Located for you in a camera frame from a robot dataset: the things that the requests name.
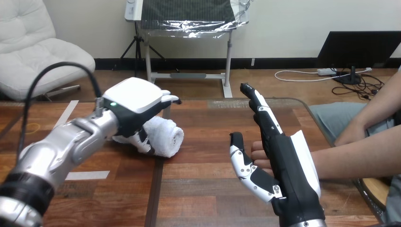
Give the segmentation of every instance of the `wooden table surface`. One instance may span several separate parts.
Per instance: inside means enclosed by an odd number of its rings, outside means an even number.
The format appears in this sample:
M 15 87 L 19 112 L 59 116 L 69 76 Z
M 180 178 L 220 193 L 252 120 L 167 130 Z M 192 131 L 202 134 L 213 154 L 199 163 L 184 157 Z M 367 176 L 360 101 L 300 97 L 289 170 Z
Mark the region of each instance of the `wooden table surface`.
M 44 226 L 278 226 L 271 205 L 241 185 L 229 158 L 229 134 L 242 132 L 250 154 L 260 130 L 246 99 L 184 100 L 171 119 L 184 130 L 171 159 L 147 157 L 133 146 L 109 141 L 74 172 L 110 171 L 104 180 L 66 181 L 44 216 Z M 295 99 L 267 99 L 287 135 L 302 130 L 310 151 L 329 148 L 305 105 Z M 26 145 L 43 139 L 68 103 L 34 104 Z M 90 114 L 78 103 L 70 119 Z M 22 106 L 0 103 L 0 181 L 15 162 Z M 377 223 L 351 181 L 321 182 L 328 226 Z

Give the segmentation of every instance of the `white cable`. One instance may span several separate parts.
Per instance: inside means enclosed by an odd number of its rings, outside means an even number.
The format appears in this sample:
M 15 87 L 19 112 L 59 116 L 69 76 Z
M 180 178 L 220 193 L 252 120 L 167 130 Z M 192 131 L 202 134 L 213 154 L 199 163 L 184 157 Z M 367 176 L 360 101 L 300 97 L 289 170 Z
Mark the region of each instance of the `white cable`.
M 372 69 L 366 69 L 364 71 L 360 71 L 360 72 L 355 72 L 355 73 L 362 73 L 362 72 L 369 72 Z M 340 78 L 340 77 L 344 77 L 344 76 L 349 76 L 351 75 L 349 74 L 345 74 L 345 75 L 341 75 L 341 76 L 336 76 L 336 77 L 328 77 L 328 78 L 323 78 L 323 79 L 312 79 L 312 80 L 294 80 L 294 79 L 281 79 L 277 76 L 277 74 L 281 73 L 281 72 L 298 72 L 298 73 L 304 73 L 304 74 L 317 74 L 317 72 L 301 72 L 301 71 L 292 71 L 292 70 L 283 70 L 283 71 L 278 71 L 274 74 L 274 77 L 282 80 L 282 81 L 290 81 L 290 82 L 316 82 L 316 81 L 323 81 L 323 80 L 328 80 L 328 79 L 335 79 L 335 78 Z

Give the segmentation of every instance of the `white armchair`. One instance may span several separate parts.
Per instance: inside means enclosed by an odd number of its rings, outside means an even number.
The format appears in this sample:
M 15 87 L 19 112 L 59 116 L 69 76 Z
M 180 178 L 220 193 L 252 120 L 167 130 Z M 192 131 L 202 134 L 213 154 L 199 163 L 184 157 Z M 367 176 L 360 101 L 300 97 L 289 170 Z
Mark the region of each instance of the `white armchair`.
M 47 66 L 72 61 L 95 70 L 95 61 L 78 46 L 56 39 L 55 30 L 42 0 L 0 0 L 0 91 L 23 100 L 35 77 Z M 65 66 L 48 72 L 33 96 L 85 76 L 79 68 Z M 73 86 L 50 95 L 79 88 Z

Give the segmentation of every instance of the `stand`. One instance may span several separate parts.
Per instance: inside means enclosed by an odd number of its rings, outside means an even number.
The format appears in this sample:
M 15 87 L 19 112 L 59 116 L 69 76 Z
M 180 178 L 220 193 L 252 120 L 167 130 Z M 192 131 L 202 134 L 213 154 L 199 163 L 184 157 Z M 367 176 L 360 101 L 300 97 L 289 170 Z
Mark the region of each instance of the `stand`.
M 125 50 L 125 52 L 122 54 L 120 57 L 120 60 L 122 61 L 124 59 L 125 54 L 127 54 L 128 50 L 132 47 L 132 45 L 136 42 L 136 47 L 135 47 L 135 77 L 138 77 L 138 59 L 142 60 L 141 54 L 140 54 L 140 42 L 145 42 L 142 37 L 139 36 L 138 34 L 138 29 L 137 29 L 137 22 L 135 22 L 135 36 L 131 44 L 128 46 L 128 48 Z M 157 52 L 152 46 L 149 45 L 149 48 L 153 50 L 162 60 L 166 61 L 166 59 L 159 53 Z
M 346 74 L 348 74 L 348 72 L 337 73 L 337 76 L 346 75 Z M 351 67 L 350 74 L 351 75 L 349 75 L 349 76 L 339 77 L 339 78 L 335 78 L 333 80 L 335 80 L 341 84 L 349 84 L 349 85 L 361 83 L 361 77 L 355 73 L 355 66 Z
M 149 49 L 152 47 L 149 45 L 149 41 L 145 41 L 145 60 L 146 60 L 146 72 L 148 76 L 148 81 L 154 83 L 157 78 L 165 79 L 220 79 L 223 86 L 224 98 L 232 98 L 230 86 L 230 68 L 231 68 L 231 36 L 232 32 L 229 33 L 229 39 L 227 42 L 227 61 L 226 61 L 226 72 L 221 74 L 206 74 L 206 73 L 156 73 L 152 72 L 150 65 L 150 53 Z

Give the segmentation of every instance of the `robotic arm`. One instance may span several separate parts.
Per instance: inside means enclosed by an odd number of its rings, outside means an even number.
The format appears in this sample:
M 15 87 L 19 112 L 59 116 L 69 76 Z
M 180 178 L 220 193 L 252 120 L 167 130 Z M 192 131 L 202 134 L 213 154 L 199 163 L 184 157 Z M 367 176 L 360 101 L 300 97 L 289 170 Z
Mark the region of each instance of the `robotic arm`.
M 138 78 L 110 88 L 103 101 L 100 110 L 54 128 L 45 139 L 23 149 L 0 185 L 0 226 L 43 226 L 42 216 L 54 192 L 73 168 L 112 136 L 139 136 L 146 121 L 171 103 L 181 103 L 169 91 Z
M 253 165 L 245 154 L 242 134 L 234 132 L 230 156 L 239 180 L 265 203 L 272 204 L 281 227 L 325 227 L 319 180 L 302 132 L 286 136 L 257 90 L 241 84 L 241 92 L 250 98 L 249 106 L 261 129 L 263 149 L 274 177 Z

